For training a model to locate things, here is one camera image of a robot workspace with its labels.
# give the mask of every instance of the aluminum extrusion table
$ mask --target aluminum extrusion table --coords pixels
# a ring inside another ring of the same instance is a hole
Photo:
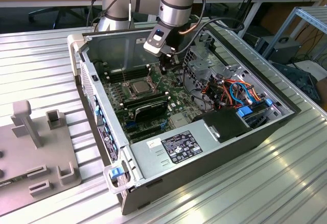
[[[297,33],[303,27],[304,23],[307,22],[316,27],[317,29],[321,30],[323,33],[327,34],[327,7],[295,7],[285,20],[281,28],[278,30],[268,47],[262,53],[262,56],[264,58],[268,57],[269,53],[272,51],[277,41],[279,41],[279,38],[282,36],[283,32],[286,30],[288,25],[294,20],[296,16],[301,17],[302,21],[294,29],[294,33]],[[315,60],[326,47],[327,45],[323,46],[322,49],[320,49],[318,53],[315,54],[313,60]]]
[[[22,99],[29,99],[33,116],[52,108],[65,112],[83,179],[77,187],[0,218],[1,223],[325,223],[327,114],[236,34],[223,29],[218,31],[302,112],[258,148],[122,216],[102,176],[103,163],[66,46],[67,35],[90,31],[0,35],[0,125],[10,123],[11,103]],[[223,47],[216,51],[228,63],[235,61]]]

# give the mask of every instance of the metal shelf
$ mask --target metal shelf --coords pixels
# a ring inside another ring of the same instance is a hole
[[[293,19],[299,16],[307,23],[315,26],[317,29],[321,30],[325,34],[327,34],[327,7],[318,6],[318,7],[295,7],[288,18],[285,20],[271,43],[268,45],[266,50],[262,53],[264,58],[267,58],[268,54],[274,48],[275,44],[288,27],[288,25],[293,21]]]

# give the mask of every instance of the warning label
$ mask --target warning label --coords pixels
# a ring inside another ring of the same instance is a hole
[[[161,143],[175,164],[203,152],[190,131],[162,140]]]

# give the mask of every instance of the blue tab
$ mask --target blue tab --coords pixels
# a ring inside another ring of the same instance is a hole
[[[245,115],[248,115],[248,114],[252,113],[252,110],[248,106],[245,106],[245,107],[239,108],[237,110],[237,112],[239,113],[239,115],[241,117],[244,117]]]
[[[122,167],[117,167],[112,169],[109,174],[112,179],[116,179],[117,177],[120,177],[124,174],[124,169]]]
[[[99,105],[96,106],[96,115],[99,115],[100,107]]]
[[[272,105],[272,100],[271,99],[269,99],[269,98],[267,98],[266,99],[266,104],[270,107],[271,105]]]

